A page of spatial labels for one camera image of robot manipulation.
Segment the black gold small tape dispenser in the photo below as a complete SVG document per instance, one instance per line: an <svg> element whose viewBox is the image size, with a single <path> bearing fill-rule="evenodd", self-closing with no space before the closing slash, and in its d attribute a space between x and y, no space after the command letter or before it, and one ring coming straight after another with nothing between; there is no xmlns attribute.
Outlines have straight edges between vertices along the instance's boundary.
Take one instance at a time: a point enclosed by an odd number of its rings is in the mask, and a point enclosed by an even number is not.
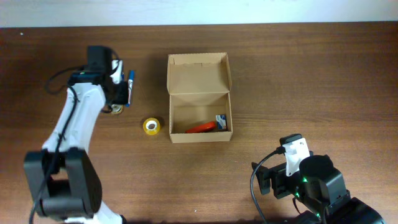
<svg viewBox="0 0 398 224"><path fill-rule="evenodd" d="M123 105L111 105L111 114L121 114L124 110L124 106Z"/></svg>

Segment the red stapler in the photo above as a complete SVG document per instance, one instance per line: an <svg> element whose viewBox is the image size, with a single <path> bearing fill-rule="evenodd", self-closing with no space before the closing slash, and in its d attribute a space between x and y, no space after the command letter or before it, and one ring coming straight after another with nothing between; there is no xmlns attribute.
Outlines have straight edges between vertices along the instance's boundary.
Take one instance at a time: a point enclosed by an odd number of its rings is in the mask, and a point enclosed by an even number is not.
<svg viewBox="0 0 398 224"><path fill-rule="evenodd" d="M193 134L193 133L207 133L209 131L212 131L216 128L216 123L214 121L210 121L205 124L201 124L199 126L195 126L194 128L190 128L186 130L185 132L187 134Z"/></svg>

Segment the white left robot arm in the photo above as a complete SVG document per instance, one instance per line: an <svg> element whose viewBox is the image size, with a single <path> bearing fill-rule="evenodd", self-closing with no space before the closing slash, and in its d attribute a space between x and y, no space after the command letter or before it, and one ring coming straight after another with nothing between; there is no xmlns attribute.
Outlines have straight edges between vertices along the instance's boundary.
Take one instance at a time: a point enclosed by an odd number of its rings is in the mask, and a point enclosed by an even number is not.
<svg viewBox="0 0 398 224"><path fill-rule="evenodd" d="M98 115L128 102L127 82L117 53L105 46L87 48L87 62L51 76L45 91L67 98L57 124L41 150L24 158L32 196L29 223L36 215L62 223L125 223L103 202L100 178L88 156Z"/></svg>

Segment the white blue staples box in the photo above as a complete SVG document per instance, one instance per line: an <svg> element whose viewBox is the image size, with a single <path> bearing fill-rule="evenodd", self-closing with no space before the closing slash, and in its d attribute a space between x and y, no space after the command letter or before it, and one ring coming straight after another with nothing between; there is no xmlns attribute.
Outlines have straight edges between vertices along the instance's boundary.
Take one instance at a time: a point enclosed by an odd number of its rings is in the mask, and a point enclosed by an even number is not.
<svg viewBox="0 0 398 224"><path fill-rule="evenodd" d="M227 120L226 120L225 114L216 115L216 123L217 123L218 130L220 130L220 131L227 130Z"/></svg>

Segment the yellow clear tape roll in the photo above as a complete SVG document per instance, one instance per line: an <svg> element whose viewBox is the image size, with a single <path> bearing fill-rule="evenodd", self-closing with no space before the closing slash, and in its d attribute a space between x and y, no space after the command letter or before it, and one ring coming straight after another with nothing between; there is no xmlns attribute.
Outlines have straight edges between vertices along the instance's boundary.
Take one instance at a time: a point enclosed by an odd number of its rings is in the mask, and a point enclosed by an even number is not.
<svg viewBox="0 0 398 224"><path fill-rule="evenodd" d="M160 122L156 118L147 118L142 127L144 132L150 136L158 134L161 129Z"/></svg>

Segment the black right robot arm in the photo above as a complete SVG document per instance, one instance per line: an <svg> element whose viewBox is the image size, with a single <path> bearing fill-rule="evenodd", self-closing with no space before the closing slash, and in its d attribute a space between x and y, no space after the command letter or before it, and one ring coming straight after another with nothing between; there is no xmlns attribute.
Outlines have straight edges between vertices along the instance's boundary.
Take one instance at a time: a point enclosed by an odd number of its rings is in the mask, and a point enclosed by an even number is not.
<svg viewBox="0 0 398 224"><path fill-rule="evenodd" d="M289 177L285 174L286 163L270 169L252 163L251 187L256 179L261 194L273 190L277 199L292 195L294 205L300 202L307 207L306 211L284 223L386 223L375 209L351 196L343 174L327 155L305 158L298 168L299 171Z"/></svg>

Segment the brown cardboard box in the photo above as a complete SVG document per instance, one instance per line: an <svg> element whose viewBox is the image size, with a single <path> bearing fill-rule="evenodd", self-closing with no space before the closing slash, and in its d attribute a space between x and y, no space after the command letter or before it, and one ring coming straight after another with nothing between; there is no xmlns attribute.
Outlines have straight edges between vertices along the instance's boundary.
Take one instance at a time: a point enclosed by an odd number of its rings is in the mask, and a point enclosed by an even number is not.
<svg viewBox="0 0 398 224"><path fill-rule="evenodd" d="M173 143L226 142L233 135L232 79L226 52L170 54L167 65L169 135ZM187 133L226 117L226 128Z"/></svg>

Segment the blue whiteboard marker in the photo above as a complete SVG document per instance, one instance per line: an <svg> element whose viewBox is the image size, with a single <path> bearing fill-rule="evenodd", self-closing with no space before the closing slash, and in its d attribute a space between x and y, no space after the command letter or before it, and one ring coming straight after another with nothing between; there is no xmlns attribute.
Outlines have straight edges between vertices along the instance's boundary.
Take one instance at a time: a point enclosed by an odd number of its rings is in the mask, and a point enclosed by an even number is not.
<svg viewBox="0 0 398 224"><path fill-rule="evenodd" d="M126 107L129 107L131 105L134 78L135 78L135 71L134 70L130 70L129 71L129 78L128 78L128 81L127 81L128 99L127 99Z"/></svg>

